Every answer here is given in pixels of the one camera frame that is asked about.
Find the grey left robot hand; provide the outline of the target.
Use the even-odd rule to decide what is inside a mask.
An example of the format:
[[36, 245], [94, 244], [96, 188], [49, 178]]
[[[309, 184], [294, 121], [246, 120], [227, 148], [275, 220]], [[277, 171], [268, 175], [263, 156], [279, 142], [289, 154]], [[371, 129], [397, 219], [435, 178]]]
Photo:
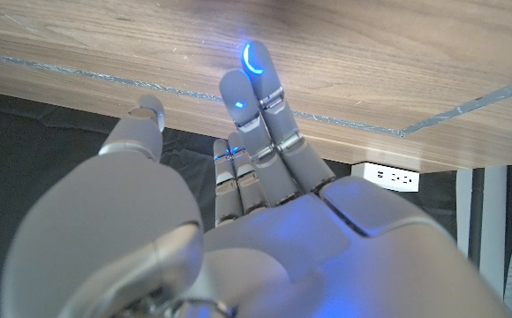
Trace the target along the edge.
[[2, 317], [507, 317], [433, 218], [305, 140], [271, 56], [248, 42], [220, 83], [236, 131], [214, 144], [215, 227], [161, 164], [152, 95], [19, 226]]

